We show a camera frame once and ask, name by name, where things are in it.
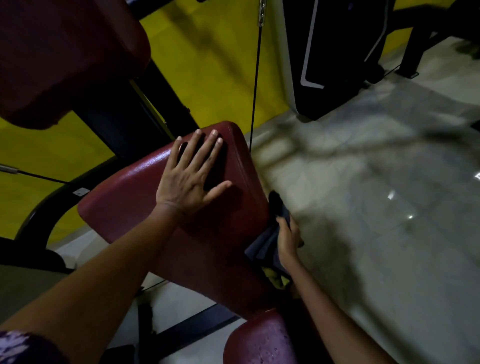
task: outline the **red seat pad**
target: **red seat pad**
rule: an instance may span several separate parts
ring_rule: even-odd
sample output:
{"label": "red seat pad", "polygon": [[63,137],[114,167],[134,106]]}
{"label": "red seat pad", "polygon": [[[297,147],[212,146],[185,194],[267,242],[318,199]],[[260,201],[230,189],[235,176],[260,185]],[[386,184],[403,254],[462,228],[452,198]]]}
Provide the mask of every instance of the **red seat pad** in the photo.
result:
{"label": "red seat pad", "polygon": [[0,1],[0,117],[46,129],[77,97],[142,74],[150,44],[125,0]]}
{"label": "red seat pad", "polygon": [[297,364],[287,325],[276,309],[236,328],[223,350],[223,364]]}
{"label": "red seat pad", "polygon": [[[224,145],[205,185],[230,180],[233,186],[175,230],[150,270],[251,318],[279,298],[243,253],[268,224],[268,201],[239,127],[223,121],[203,131],[208,135],[214,128]],[[79,203],[80,216],[108,243],[154,208],[170,148],[171,144],[114,174]]]}

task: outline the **person's left hand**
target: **person's left hand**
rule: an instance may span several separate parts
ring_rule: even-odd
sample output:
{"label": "person's left hand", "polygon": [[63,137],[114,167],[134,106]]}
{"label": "person's left hand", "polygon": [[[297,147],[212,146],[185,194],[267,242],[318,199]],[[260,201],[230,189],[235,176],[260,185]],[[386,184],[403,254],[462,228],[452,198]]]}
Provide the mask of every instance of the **person's left hand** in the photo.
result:
{"label": "person's left hand", "polygon": [[212,130],[202,147],[193,155],[201,136],[200,129],[193,133],[178,164],[181,137],[178,137],[173,143],[167,166],[156,192],[157,205],[170,205],[182,214],[192,214],[219,197],[232,185],[231,181],[223,181],[209,192],[204,191],[205,179],[213,167],[223,140],[217,138],[217,130]]}

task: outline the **tile floor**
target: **tile floor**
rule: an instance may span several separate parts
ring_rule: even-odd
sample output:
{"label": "tile floor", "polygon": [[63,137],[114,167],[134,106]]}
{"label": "tile floor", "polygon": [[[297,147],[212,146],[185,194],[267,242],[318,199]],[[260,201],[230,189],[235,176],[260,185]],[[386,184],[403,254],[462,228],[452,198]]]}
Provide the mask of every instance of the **tile floor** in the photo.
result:
{"label": "tile floor", "polygon": [[[480,120],[480,61],[464,46],[449,38],[414,80],[392,73],[317,121],[287,112],[254,132],[258,174],[298,220],[302,260],[400,363],[480,361],[480,133],[468,127]],[[148,295],[157,331],[213,304],[173,283]],[[220,364],[240,323],[162,362]]]}

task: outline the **white sticker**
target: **white sticker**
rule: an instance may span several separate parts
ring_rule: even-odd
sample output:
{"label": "white sticker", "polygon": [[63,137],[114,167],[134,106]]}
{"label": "white sticker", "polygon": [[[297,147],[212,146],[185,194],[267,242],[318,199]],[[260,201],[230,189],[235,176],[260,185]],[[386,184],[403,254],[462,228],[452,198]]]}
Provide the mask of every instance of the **white sticker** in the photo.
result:
{"label": "white sticker", "polygon": [[90,192],[90,190],[87,190],[86,188],[81,187],[78,190],[76,190],[75,192],[73,192],[73,194],[82,197],[83,195],[86,195],[89,192]]}

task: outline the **sleeve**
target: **sleeve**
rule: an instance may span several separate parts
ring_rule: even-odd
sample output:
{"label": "sleeve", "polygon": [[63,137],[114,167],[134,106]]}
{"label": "sleeve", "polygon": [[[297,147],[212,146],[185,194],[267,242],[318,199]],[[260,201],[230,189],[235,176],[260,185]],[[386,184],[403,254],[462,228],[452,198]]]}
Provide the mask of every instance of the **sleeve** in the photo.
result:
{"label": "sleeve", "polygon": [[41,336],[0,331],[0,364],[69,364],[57,346]]}

